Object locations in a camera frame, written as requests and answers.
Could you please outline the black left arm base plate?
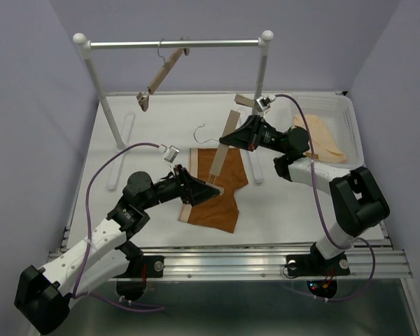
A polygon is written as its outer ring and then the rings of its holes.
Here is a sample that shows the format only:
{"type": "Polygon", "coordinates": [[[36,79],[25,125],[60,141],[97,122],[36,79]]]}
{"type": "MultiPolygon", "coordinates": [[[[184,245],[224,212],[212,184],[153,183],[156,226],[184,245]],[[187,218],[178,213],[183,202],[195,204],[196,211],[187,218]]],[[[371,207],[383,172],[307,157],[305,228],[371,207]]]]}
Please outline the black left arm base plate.
{"type": "Polygon", "coordinates": [[[129,262],[117,279],[158,279],[163,277],[165,257],[163,255],[144,255],[129,262]]]}

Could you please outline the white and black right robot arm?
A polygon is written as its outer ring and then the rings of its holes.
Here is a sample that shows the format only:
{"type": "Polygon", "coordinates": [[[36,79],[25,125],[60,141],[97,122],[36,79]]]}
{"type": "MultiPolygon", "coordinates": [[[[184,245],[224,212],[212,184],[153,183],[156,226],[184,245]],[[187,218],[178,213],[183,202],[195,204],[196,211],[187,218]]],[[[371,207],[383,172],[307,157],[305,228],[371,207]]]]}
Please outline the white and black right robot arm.
{"type": "Polygon", "coordinates": [[[250,115],[240,128],[222,136],[221,144],[253,152],[259,147],[280,153],[274,159],[278,176],[287,181],[312,187],[332,199],[335,223],[324,229],[308,256],[308,265],[316,273],[333,266],[333,258],[350,249],[364,231],[379,224],[390,214],[371,171],[366,167],[341,169],[316,162],[305,153],[310,136],[302,127],[280,132],[258,115],[250,115]]]}

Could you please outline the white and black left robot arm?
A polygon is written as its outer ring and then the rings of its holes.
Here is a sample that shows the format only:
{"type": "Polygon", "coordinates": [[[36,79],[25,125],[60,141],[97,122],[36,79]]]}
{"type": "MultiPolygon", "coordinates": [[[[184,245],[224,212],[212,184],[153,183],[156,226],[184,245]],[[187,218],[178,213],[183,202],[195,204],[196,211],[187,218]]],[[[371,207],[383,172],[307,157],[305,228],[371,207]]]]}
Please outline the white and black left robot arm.
{"type": "Polygon", "coordinates": [[[175,199],[195,206],[221,193],[179,164],[157,183],[144,171],[131,174],[116,206],[97,227],[87,228],[85,238],[60,257],[22,271],[15,307],[41,335],[53,332],[69,315],[72,300],[116,275],[141,270],[143,253],[131,238],[149,221],[147,209],[175,199]]]}

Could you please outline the brown boxer underwear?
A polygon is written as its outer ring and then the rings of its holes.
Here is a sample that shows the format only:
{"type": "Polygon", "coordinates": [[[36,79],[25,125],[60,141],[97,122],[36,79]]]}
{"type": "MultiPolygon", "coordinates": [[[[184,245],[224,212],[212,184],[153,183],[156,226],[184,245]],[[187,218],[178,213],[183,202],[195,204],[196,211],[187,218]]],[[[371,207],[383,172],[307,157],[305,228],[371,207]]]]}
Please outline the brown boxer underwear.
{"type": "Polygon", "coordinates": [[[247,186],[249,181],[237,148],[228,150],[220,175],[212,177],[209,171],[215,154],[215,148],[190,149],[189,168],[192,176],[205,182],[214,181],[223,189],[223,194],[197,206],[182,206],[178,220],[233,233],[239,216],[235,192],[247,186]]]}

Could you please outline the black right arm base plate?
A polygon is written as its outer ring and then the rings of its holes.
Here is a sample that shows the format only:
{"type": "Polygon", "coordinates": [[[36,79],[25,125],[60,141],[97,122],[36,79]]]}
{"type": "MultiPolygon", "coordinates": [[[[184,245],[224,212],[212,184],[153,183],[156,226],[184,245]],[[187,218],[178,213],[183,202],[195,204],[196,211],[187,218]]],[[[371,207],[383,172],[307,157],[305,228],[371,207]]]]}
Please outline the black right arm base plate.
{"type": "Polygon", "coordinates": [[[290,277],[325,277],[350,275],[349,264],[344,253],[332,259],[316,257],[310,254],[293,254],[286,256],[286,266],[290,277]]]}

